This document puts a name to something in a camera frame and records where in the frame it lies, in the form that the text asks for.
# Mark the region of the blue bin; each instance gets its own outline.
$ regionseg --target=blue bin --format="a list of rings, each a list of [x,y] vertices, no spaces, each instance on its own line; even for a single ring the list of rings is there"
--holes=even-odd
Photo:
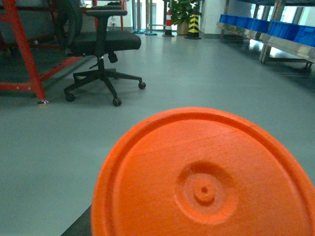
[[[251,18],[248,24],[248,29],[261,33],[267,33],[268,27],[269,21],[259,20],[256,18]]]
[[[300,26],[280,21],[271,21],[268,34],[293,41],[300,30]]]
[[[283,30],[283,24],[281,21],[271,21],[271,26],[270,26],[270,29],[268,31],[268,34],[272,35],[274,37],[280,38],[282,30]]]
[[[249,21],[250,21],[249,17],[238,16],[237,21],[236,21],[236,26],[247,29]]]
[[[226,15],[226,22],[229,25],[236,25],[237,16]]]
[[[300,26],[294,42],[315,47],[315,27]]]
[[[227,15],[225,15],[225,14],[221,14],[219,22],[226,23],[226,16]]]

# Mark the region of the chair base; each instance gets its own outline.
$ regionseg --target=chair base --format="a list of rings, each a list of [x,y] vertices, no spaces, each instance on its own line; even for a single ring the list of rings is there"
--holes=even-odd
[[[100,58],[97,63],[98,69],[97,70],[90,70],[90,71],[84,71],[84,72],[78,72],[73,74],[74,78],[74,84],[66,87],[63,91],[65,94],[65,99],[68,102],[72,102],[75,99],[75,96],[70,93],[70,91],[73,91],[79,87],[82,87],[88,83],[91,83],[95,80],[102,80],[108,87],[108,89],[111,91],[114,99],[113,99],[113,105],[118,107],[121,105],[122,101],[117,97],[117,92],[115,88],[113,87],[112,83],[110,82],[109,78],[115,78],[115,79],[126,79],[126,80],[138,80],[139,81],[139,88],[144,89],[146,87],[145,82],[142,82],[142,78],[138,76],[128,75],[124,73],[116,72],[116,69],[105,69],[104,68],[104,60]]]

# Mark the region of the black office chair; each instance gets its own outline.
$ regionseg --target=black office chair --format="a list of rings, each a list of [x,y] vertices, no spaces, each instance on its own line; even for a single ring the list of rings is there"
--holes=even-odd
[[[108,18],[111,16],[126,15],[127,11],[121,10],[120,6],[94,6],[88,10],[88,16],[98,18],[97,32],[81,32],[82,10],[79,0],[57,0],[58,15],[56,17],[56,35],[64,50],[71,50],[73,56],[97,57],[97,70],[74,73],[74,84],[64,89],[65,98],[72,102],[75,96],[70,91],[86,85],[92,81],[100,79],[105,82],[114,96],[114,106],[120,106],[122,101],[117,97],[117,93],[109,78],[138,80],[139,88],[144,89],[146,84],[141,77],[131,76],[116,72],[115,69],[105,69],[103,56],[108,54],[111,63],[117,62],[115,51],[136,50],[140,48],[141,40],[138,36],[128,31],[107,31]],[[68,31],[64,31],[64,26],[68,21]]]

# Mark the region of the orange plastic lid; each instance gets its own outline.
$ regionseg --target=orange plastic lid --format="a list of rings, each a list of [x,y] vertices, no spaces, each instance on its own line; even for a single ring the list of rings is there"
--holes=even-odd
[[[207,108],[129,130],[99,173],[94,236],[315,236],[315,188],[270,134]]]

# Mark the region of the plant pot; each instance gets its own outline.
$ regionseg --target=plant pot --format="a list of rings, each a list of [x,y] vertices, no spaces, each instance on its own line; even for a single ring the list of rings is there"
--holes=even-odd
[[[188,23],[178,23],[177,24],[177,34],[178,35],[187,35],[188,32]]]

